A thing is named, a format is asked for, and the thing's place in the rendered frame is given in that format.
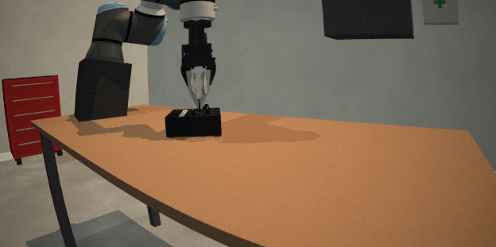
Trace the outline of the black lighting desk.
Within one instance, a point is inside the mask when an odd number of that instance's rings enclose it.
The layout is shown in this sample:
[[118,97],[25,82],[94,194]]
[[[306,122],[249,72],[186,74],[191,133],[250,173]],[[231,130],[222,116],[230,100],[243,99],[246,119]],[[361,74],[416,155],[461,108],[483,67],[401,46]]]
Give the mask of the black lighting desk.
[[[210,113],[209,113],[210,112]],[[165,117],[166,137],[222,136],[220,108],[172,110]]]

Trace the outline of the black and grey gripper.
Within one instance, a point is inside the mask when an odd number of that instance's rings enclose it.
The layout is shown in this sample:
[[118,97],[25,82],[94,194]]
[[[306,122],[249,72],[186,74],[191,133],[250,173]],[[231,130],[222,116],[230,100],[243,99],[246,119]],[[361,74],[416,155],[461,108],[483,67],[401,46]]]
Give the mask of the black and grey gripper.
[[[188,29],[188,23],[189,23],[189,29]],[[198,27],[197,34],[196,34],[196,26]],[[211,21],[200,19],[198,21],[188,20],[184,22],[184,28],[188,29],[188,44],[182,44],[182,60],[181,60],[182,67],[180,70],[181,70],[181,75],[183,76],[184,81],[186,82],[188,91],[192,96],[192,100],[196,104],[198,109],[202,108],[206,100],[207,94],[211,87],[211,83],[214,79],[215,71],[216,71],[215,57],[212,57],[211,55],[211,53],[213,52],[213,50],[211,49],[211,43],[207,43],[207,44],[204,43],[205,27],[206,28],[211,27]],[[191,32],[190,32],[190,28],[191,28]],[[184,54],[184,61],[183,61],[183,54]],[[190,67],[190,68],[186,68],[186,67]],[[193,72],[192,70],[194,69],[194,67],[203,67],[203,72],[201,73],[200,76],[200,78],[203,81],[203,86],[201,88],[202,96],[200,100],[196,94],[197,92],[197,88],[195,85],[196,73]],[[205,91],[204,91],[204,81],[205,81]]]

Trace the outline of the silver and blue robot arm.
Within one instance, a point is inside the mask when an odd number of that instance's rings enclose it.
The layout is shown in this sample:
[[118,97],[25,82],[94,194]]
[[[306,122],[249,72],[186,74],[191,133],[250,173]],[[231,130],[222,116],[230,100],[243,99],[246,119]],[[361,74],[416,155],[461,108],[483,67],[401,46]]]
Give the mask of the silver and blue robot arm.
[[[163,4],[163,5],[162,5]],[[180,11],[180,21],[214,21],[215,0],[142,0],[134,12],[122,3],[105,3],[98,9],[91,47],[85,58],[124,63],[122,42],[159,45],[168,19],[163,6]],[[170,6],[169,6],[170,5]]]

